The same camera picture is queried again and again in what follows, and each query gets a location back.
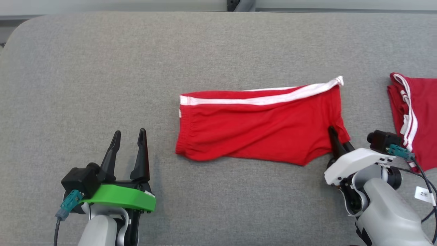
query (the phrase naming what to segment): gray fabric surface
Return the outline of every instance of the gray fabric surface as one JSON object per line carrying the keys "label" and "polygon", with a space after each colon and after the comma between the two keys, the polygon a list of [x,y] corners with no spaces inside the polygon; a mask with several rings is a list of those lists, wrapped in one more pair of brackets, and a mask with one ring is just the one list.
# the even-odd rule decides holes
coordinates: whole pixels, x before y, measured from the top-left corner
{"label": "gray fabric surface", "polygon": [[[391,72],[437,77],[436,15],[87,13],[20,25],[0,57],[0,245],[51,245],[60,180],[100,163],[115,130],[115,174],[126,179],[147,129],[156,211],[140,245],[364,245],[339,191],[324,184],[325,155],[306,167],[250,159],[194,162],[174,154],[178,95],[327,82],[343,75],[352,144],[394,131]],[[406,166],[402,161],[397,165]],[[427,172],[437,183],[436,170]],[[420,178],[399,192],[420,216]],[[60,245],[87,222],[71,215]],[[433,219],[424,224],[432,236]]]}

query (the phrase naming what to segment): gray robot arm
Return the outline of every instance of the gray robot arm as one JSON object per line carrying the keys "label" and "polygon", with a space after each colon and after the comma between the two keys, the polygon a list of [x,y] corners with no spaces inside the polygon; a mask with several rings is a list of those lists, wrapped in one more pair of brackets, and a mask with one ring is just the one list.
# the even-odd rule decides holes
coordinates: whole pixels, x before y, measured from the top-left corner
{"label": "gray robot arm", "polygon": [[372,178],[364,184],[368,207],[357,220],[357,234],[374,246],[431,246],[421,219],[384,180]]}
{"label": "gray robot arm", "polygon": [[400,138],[376,130],[368,137],[371,149],[355,150],[349,142],[340,143],[333,128],[329,135],[334,157],[328,163],[325,180],[342,192],[346,210],[357,219],[357,234],[363,241],[368,246],[433,245],[417,213],[395,191],[402,176],[399,169],[387,164],[395,158],[392,148],[402,152]]}

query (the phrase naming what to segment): white label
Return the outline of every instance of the white label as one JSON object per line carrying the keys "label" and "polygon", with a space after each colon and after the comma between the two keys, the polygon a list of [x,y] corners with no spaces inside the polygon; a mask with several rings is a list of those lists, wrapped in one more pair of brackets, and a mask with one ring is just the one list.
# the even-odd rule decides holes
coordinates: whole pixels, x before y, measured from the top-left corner
{"label": "white label", "polygon": [[147,195],[151,196],[151,197],[155,197],[155,195],[153,195],[152,193],[150,193],[149,191],[145,190],[144,193],[146,193]]}
{"label": "white label", "polygon": [[434,200],[434,195],[430,194],[428,189],[422,188],[420,186],[416,186],[416,193],[414,193],[414,198],[425,201],[425,202],[429,202],[429,203],[433,204],[434,206],[436,203]]}

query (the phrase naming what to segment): folded red shorts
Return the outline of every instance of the folded red shorts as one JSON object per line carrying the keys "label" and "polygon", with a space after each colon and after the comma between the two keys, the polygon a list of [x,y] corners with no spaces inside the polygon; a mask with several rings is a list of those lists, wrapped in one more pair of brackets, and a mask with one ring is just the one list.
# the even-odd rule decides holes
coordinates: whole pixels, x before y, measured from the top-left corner
{"label": "folded red shorts", "polygon": [[221,156],[306,165],[331,152],[328,128],[342,143],[341,76],[321,84],[180,96],[176,154],[196,161]]}
{"label": "folded red shorts", "polygon": [[437,79],[390,74],[388,97],[396,132],[424,171],[437,167]]}

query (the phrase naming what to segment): red fabric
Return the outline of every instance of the red fabric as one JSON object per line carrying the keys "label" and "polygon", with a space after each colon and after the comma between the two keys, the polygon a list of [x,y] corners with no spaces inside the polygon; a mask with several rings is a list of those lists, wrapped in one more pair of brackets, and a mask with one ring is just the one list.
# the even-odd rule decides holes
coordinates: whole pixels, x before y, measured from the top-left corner
{"label": "red fabric", "polygon": [[[182,96],[247,99],[295,92],[302,87],[266,91],[199,91]],[[270,105],[199,104],[180,106],[176,154],[196,161],[221,156],[306,165],[331,152],[328,127],[341,142],[349,135],[341,117],[340,88]]]}
{"label": "red fabric", "polygon": [[390,78],[393,84],[388,86],[388,96],[396,132],[401,134],[404,115],[408,115],[411,121],[405,124],[410,128],[401,134],[404,146],[416,155],[424,171],[437,167],[437,79],[410,78],[399,73],[390,74]]}

